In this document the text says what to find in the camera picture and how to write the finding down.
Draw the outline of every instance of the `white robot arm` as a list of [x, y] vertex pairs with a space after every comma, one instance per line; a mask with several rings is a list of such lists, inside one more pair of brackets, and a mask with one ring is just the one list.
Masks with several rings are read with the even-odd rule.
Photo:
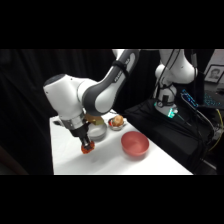
[[45, 94], [64, 126], [74, 137], [80, 138], [87, 150], [91, 149], [91, 142], [83, 108], [92, 116], [108, 113], [139, 58], [138, 49], [117, 49], [114, 52], [117, 60], [101, 82], [63, 74], [44, 84]]
[[[101, 82], [58, 75], [45, 83], [44, 91], [52, 107], [72, 135], [80, 138], [85, 149], [90, 149], [90, 140], [87, 135], [88, 124], [84, 119], [83, 108], [92, 116], [102, 116], [112, 109], [118, 93], [138, 62], [140, 50], [113, 49], [116, 61]], [[183, 49], [175, 50], [173, 54], [172, 49], [160, 49], [159, 51], [162, 64], [156, 70], [157, 79], [162, 75], [164, 65], [169, 59], [170, 61], [163, 74], [164, 78], [160, 82], [161, 91], [156, 109], [168, 115], [172, 108], [176, 108], [174, 105], [176, 90], [172, 83], [193, 81], [194, 68], [186, 60]]]

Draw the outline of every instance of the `green light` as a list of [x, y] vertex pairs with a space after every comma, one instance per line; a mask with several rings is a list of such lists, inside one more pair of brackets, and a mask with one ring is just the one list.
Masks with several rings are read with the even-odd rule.
[[171, 117], [171, 113], [173, 112], [173, 109], [171, 108], [170, 109], [170, 112], [169, 112], [169, 114], [168, 114], [168, 117], [170, 117], [170, 118], [173, 118], [173, 117]]

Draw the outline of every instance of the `black background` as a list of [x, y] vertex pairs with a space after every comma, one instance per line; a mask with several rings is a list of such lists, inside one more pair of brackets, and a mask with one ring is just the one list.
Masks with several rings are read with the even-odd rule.
[[[190, 49], [185, 52], [190, 60]], [[203, 72], [214, 49], [196, 52]], [[100, 81], [113, 60], [111, 49], [0, 50], [0, 145], [29, 174], [53, 174], [49, 118], [57, 114], [43, 92], [45, 81], [58, 74]], [[137, 66], [114, 105], [115, 111], [122, 113], [151, 95], [159, 62], [158, 51], [140, 53]], [[203, 75], [198, 77], [201, 88], [202, 79]]]

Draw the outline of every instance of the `red bowl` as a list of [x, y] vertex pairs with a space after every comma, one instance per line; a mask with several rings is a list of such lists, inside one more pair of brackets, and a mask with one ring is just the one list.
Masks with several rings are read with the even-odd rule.
[[149, 140], [139, 132], [128, 132], [121, 139], [123, 150], [131, 156], [142, 156], [149, 149]]

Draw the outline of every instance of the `table surface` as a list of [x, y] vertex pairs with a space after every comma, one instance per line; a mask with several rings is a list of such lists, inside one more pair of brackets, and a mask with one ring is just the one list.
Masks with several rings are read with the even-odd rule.
[[[106, 122], [114, 116], [106, 114], [103, 119]], [[106, 137], [95, 142], [95, 150], [83, 155], [80, 140], [55, 125], [54, 119], [50, 119], [50, 128], [55, 175], [192, 175], [150, 140], [146, 155], [128, 156], [122, 149], [121, 138], [127, 132], [138, 131], [129, 123], [119, 132], [108, 128]]]

